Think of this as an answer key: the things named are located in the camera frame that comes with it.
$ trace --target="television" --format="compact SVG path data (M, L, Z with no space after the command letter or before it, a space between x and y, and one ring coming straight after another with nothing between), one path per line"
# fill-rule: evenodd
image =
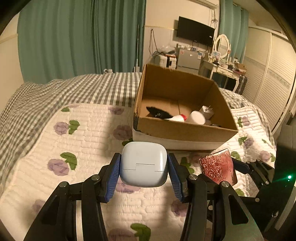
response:
M215 29L197 21L179 17L177 37L206 46L213 45Z

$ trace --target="cardboard box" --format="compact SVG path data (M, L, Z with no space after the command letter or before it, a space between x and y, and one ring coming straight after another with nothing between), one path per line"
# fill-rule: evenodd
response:
M189 116L211 106L211 122L221 127L196 125L149 117L146 106L171 115ZM232 114L214 81L205 77L146 64L133 114L133 140L163 145L170 150L214 150L237 133Z

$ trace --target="white cabinet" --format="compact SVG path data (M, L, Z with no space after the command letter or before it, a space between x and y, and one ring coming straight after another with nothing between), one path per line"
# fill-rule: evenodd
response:
M285 36L249 27L243 64L248 77L243 96L266 114L275 130L294 92L295 51Z

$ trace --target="vanity table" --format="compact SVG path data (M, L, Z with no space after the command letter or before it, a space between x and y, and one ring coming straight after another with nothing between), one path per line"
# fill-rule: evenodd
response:
M240 74L237 74L237 73L233 72L230 69L226 69L224 67L218 66L218 65L216 65L214 63L211 63L209 61L203 60L201 62L201 64L200 64L200 69L199 69L198 74L199 75L202 75L202 76L206 76L204 74L205 69L210 70L210 73L211 73L210 74L210 79L212 79L213 73L219 73L219 74L222 74L222 75L226 76L227 79L226 79L224 88L226 87L226 84L228 82L228 78L235 79L236 83L235 83L235 87L234 87L234 89L233 89L232 92L235 92L236 91L236 89L237 89L237 87L239 85L239 77L240 77Z
M212 54L215 52L218 52L220 54L220 58L221 59L227 58L227 62L228 62L230 51L231 51L231 44L229 43L227 36L224 34L219 35L213 43ZM237 87L239 86L240 74L233 72L232 70L228 69L227 67L225 68L225 67L221 67L220 65L216 65L214 63L211 63L204 58L200 64L200 69L199 69L198 74L207 77L208 75L207 75L207 73L205 73L206 69L210 70L210 79L212 79L213 73L219 73L219 74L226 76L224 88L227 85L228 78L235 79L236 83L235 83L235 87L233 89L233 92L236 91Z

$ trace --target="teal curtain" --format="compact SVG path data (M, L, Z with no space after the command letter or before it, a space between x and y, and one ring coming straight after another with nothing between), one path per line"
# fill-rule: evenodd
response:
M97 73L132 72L139 25L138 66L142 66L145 0L98 0L94 11L94 53Z
M240 63L248 39L249 12L233 5L233 0L220 0L219 34L225 34L231 44L230 57L238 58Z
M20 12L18 50L24 81L131 72L142 66L146 0L32 0Z

